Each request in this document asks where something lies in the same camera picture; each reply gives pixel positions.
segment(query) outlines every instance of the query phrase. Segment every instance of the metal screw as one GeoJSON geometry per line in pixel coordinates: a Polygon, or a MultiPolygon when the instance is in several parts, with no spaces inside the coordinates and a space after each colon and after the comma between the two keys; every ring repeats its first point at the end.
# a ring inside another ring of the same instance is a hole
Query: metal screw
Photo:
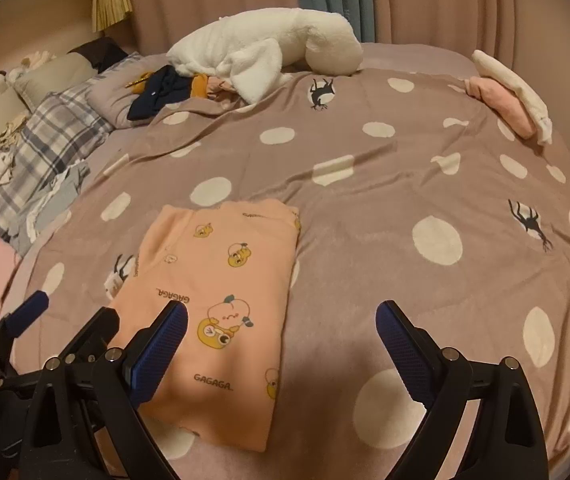
{"type": "Polygon", "coordinates": [[[505,357],[505,366],[507,368],[511,368],[512,370],[518,370],[520,363],[513,357],[505,357]]]}
{"type": "Polygon", "coordinates": [[[114,347],[105,352],[105,359],[107,359],[107,361],[114,362],[120,359],[121,355],[123,355],[122,349],[114,347]]]}
{"type": "Polygon", "coordinates": [[[45,362],[45,368],[47,370],[56,370],[59,364],[60,364],[60,359],[58,357],[50,357],[49,359],[47,359],[47,362],[45,362]]]}
{"type": "Polygon", "coordinates": [[[460,357],[458,350],[452,347],[443,348],[443,357],[447,359],[447,361],[455,361],[460,357]]]}

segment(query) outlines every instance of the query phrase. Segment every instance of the polka dot duvet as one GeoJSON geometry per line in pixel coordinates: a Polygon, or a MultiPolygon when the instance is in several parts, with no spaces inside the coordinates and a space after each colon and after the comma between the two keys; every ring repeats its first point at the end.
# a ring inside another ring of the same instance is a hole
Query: polka dot duvet
{"type": "Polygon", "coordinates": [[[302,230],[282,362],[265,379],[276,399],[267,449],[148,420],[182,478],[384,478],[424,415],[376,334],[386,299],[441,347],[518,359],[550,462],[570,454],[570,156],[558,132],[551,146],[525,143],[452,76],[366,69],[302,73],[231,112],[199,99],[166,107],[126,151],[40,251],[27,295],[44,288],[50,307],[17,341],[19,370],[42,366],[109,304],[106,279],[134,272],[164,205],[276,198],[298,208],[302,230]]]}

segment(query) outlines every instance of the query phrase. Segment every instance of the cartoon character print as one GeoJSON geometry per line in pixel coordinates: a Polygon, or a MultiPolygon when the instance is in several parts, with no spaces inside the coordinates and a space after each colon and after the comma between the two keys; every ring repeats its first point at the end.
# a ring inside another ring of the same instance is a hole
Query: cartoon character print
{"type": "Polygon", "coordinates": [[[271,399],[276,399],[276,392],[278,391],[278,370],[276,368],[269,368],[265,372],[265,380],[267,381],[267,394],[271,399]]]}
{"type": "Polygon", "coordinates": [[[319,86],[318,81],[314,79],[314,82],[307,94],[309,102],[311,102],[314,110],[327,110],[327,103],[336,96],[334,80],[332,79],[331,81],[327,81],[325,78],[322,80],[324,81],[324,85],[319,86]]]}
{"type": "Polygon", "coordinates": [[[107,295],[110,301],[116,297],[123,283],[125,283],[125,280],[129,277],[134,265],[138,265],[138,259],[133,254],[123,261],[121,261],[122,257],[122,254],[118,255],[116,263],[114,264],[114,270],[110,272],[104,283],[105,295],[107,295]]]}
{"type": "Polygon", "coordinates": [[[228,258],[227,263],[232,267],[242,267],[247,263],[247,260],[252,256],[250,248],[247,244],[231,244],[227,250],[228,258]]]}
{"type": "Polygon", "coordinates": [[[214,228],[211,224],[203,224],[196,226],[196,232],[194,233],[195,238],[207,238],[210,234],[214,232],[214,228]]]}
{"type": "Polygon", "coordinates": [[[529,231],[532,231],[532,234],[542,241],[543,251],[546,253],[549,249],[553,249],[554,245],[549,241],[549,238],[547,238],[545,233],[543,233],[543,230],[540,228],[540,215],[538,214],[538,211],[530,208],[530,206],[521,204],[518,201],[516,201],[516,205],[514,205],[509,199],[507,202],[510,203],[511,215],[525,228],[525,232],[529,233],[529,231]],[[520,212],[521,208],[527,216],[524,216],[523,213],[520,212]]]}
{"type": "Polygon", "coordinates": [[[254,326],[249,314],[246,301],[238,300],[234,295],[227,296],[222,303],[207,310],[207,317],[198,324],[198,339],[210,348],[222,350],[242,326],[254,326]]]}

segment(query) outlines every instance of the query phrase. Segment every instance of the yellow curtain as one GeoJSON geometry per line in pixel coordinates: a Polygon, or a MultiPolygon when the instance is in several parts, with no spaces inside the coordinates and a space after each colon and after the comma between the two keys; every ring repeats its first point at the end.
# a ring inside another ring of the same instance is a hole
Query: yellow curtain
{"type": "Polygon", "coordinates": [[[92,6],[94,32],[121,22],[130,12],[132,12],[131,0],[94,0],[92,6]]]}

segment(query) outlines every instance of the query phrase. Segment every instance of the plaid pillow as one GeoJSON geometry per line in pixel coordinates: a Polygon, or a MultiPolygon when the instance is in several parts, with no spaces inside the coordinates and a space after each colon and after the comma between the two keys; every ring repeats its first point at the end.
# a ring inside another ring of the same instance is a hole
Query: plaid pillow
{"type": "Polygon", "coordinates": [[[87,158],[113,130],[86,101],[92,85],[140,59],[134,53],[63,92],[47,94],[20,134],[12,179],[0,186],[0,237],[30,198],[76,160],[87,158]]]}

